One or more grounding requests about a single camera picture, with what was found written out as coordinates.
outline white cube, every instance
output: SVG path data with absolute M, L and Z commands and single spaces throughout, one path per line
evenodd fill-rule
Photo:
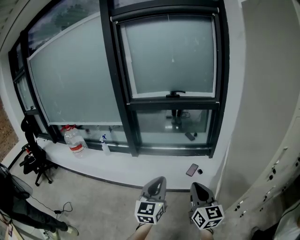
M 163 202 L 136 201 L 135 217 L 139 223 L 157 224 L 165 212 Z
M 193 222 L 200 230 L 216 227 L 224 218 L 222 205 L 197 208 L 192 216 Z

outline window handle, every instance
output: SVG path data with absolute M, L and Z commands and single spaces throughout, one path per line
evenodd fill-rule
M 180 95 L 176 94 L 177 92 L 186 93 L 185 91 L 170 91 L 170 94 L 167 94 L 165 97 L 166 98 L 179 98 Z

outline window frame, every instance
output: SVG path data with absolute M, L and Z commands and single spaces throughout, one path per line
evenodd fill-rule
M 60 0 L 50 1 L 21 32 L 20 37 L 14 44 L 12 50 L 8 53 L 11 74 L 15 91 L 20 102 L 25 117 L 34 127 L 36 137 L 51 140 L 53 143 L 64 143 L 64 138 L 55 125 L 48 126 L 45 116 L 35 95 L 32 80 L 29 74 L 27 57 L 29 57 L 28 32 L 34 24 L 52 9 Z M 223 0 L 150 0 L 146 2 L 127 5 L 114 9 L 113 1 L 99 0 L 100 15 L 102 23 L 102 32 L 104 36 L 105 51 L 108 67 L 111 75 L 111 81 L 115 99 L 117 102 L 119 114 L 123 124 L 123 129 L 127 138 L 127 146 L 118 143 L 108 144 L 111 151 L 131 153 L 133 157 L 139 154 L 147 155 L 168 155 L 168 156 L 209 156 L 212 158 L 220 134 L 223 115 L 225 110 L 228 78 L 229 78 L 229 33 L 225 6 Z M 140 17 L 149 17 L 154 15 L 163 15 L 165 13 L 181 14 L 199 14 L 210 15 L 213 13 L 216 49 L 217 49 L 217 67 L 216 67 L 216 87 L 215 97 L 180 97 L 168 98 L 132 98 L 130 99 L 128 85 L 126 82 L 126 66 L 122 62 L 120 53 L 120 33 L 115 21 L 133 20 Z M 18 61 L 16 47 L 20 43 L 23 66 L 17 70 Z M 17 89 L 17 82 L 25 76 L 30 95 L 36 107 L 34 110 L 25 110 L 20 93 Z M 208 143 L 195 146 L 182 147 L 153 147 L 148 144 L 141 144 L 141 136 L 137 121 L 136 111 L 138 110 L 171 110 L 171 109 L 195 109 L 212 110 L 210 128 L 208 131 Z M 47 134 L 41 132 L 34 115 L 38 115 L 47 130 Z M 91 149 L 102 150 L 100 141 L 86 140 Z

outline window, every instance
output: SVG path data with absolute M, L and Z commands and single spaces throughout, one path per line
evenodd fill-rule
M 38 137 L 76 124 L 90 148 L 213 156 L 225 108 L 224 3 L 51 1 L 9 53 L 15 90 Z

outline black chair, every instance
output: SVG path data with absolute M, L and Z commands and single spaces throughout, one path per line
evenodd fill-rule
M 42 174 L 48 179 L 48 183 L 52 181 L 48 178 L 46 171 L 50 168 L 56 168 L 57 165 L 46 159 L 46 152 L 38 146 L 37 142 L 34 139 L 33 131 L 31 130 L 30 124 L 26 120 L 26 117 L 21 123 L 21 129 L 25 132 L 25 137 L 28 144 L 22 147 L 22 150 L 26 150 L 28 155 L 24 158 L 24 161 L 20 163 L 20 166 L 24 166 L 24 174 L 28 174 L 32 171 L 37 174 L 37 179 L 35 184 L 39 186 L 38 180 Z

